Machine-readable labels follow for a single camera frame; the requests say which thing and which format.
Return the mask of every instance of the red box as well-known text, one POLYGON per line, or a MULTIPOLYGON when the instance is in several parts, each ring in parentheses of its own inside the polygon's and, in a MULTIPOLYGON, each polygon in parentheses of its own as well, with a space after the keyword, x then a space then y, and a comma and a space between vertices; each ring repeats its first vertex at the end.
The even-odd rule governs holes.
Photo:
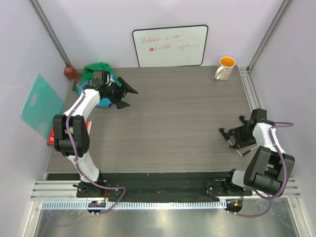
POLYGON ((65 67, 64 74, 68 79, 74 79, 76 77, 77 71, 73 66, 65 67))
MULTIPOLYGON (((87 120, 87 121, 85 122, 85 126, 87 127, 88 134, 90 133, 91 125, 92 125, 92 121, 87 120)), ((53 127, 51 127, 47 144, 48 144, 48 145, 54 145, 54 130, 53 130, 53 127)))

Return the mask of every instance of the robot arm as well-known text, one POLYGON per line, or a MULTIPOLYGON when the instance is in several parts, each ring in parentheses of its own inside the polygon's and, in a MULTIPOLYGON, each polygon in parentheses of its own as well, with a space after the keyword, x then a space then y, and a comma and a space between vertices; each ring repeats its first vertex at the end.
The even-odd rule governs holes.
MULTIPOLYGON (((54 147, 55 150, 60 151, 62 155, 66 156, 77 168, 74 149, 66 129, 67 117, 72 112, 69 118, 69 130, 73 135, 78 153, 77 165, 86 177, 99 185, 103 185, 101 172, 94 165, 88 151, 90 139, 85 121, 92 109, 103 98, 110 99, 118 109, 122 109, 130 105, 121 99, 124 98, 128 92, 135 94, 138 94, 138 92, 130 87, 121 77, 118 78, 118 83, 116 83, 107 71, 96 71, 94 74, 94 78, 91 81, 92 83, 84 87, 84 93, 80 95, 74 105, 63 115, 56 115, 53 118, 54 147)), ((80 176, 81 181, 85 183, 85 186, 88 186, 90 182, 82 176, 81 173, 80 176)))
POLYGON ((276 129, 273 128, 275 123, 267 120, 267 111, 255 109, 251 113, 250 120, 245 120, 244 116, 240 116, 239 119, 244 124, 243 126, 230 129, 227 133, 220 128, 220 132, 226 140, 233 137, 235 144, 230 146, 231 148, 239 149, 257 144, 258 149, 246 170, 231 171, 232 175, 225 185, 226 192, 233 195, 240 188, 249 187, 275 195, 279 192, 284 180, 287 183, 295 159, 281 148, 276 136, 276 129), (281 164, 276 146, 284 158, 285 167, 281 164))

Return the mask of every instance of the green cloth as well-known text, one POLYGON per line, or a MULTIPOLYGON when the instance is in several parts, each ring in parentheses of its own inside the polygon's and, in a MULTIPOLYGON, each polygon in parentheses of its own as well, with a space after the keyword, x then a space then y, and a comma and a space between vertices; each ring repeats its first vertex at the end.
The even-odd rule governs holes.
POLYGON ((82 78, 79 82, 89 80, 93 78, 93 72, 95 70, 105 70, 111 73, 111 75, 114 75, 114 72, 109 64, 106 63, 94 63, 88 66, 85 66, 82 73, 82 78))

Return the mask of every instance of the white mug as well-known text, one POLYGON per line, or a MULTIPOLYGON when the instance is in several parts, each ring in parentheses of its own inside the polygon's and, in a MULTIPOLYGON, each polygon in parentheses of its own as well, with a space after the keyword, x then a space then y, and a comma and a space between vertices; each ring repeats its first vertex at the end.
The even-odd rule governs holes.
POLYGON ((222 57, 215 73, 216 80, 227 80, 232 73, 235 60, 231 57, 222 57))

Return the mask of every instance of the wooden table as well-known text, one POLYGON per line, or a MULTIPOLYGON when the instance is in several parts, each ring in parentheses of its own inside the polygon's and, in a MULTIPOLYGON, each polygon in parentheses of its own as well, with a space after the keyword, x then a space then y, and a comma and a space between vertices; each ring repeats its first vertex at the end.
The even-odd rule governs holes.
MULTIPOLYGON (((253 152, 240 157, 219 127, 241 125, 250 108, 235 67, 227 81, 214 80, 217 67, 117 68, 139 94, 131 107, 96 107, 90 114, 90 154, 102 172, 182 172, 246 169, 253 152)), ((69 86, 64 110, 78 98, 69 86)), ((76 172, 54 149, 47 172, 76 172)))

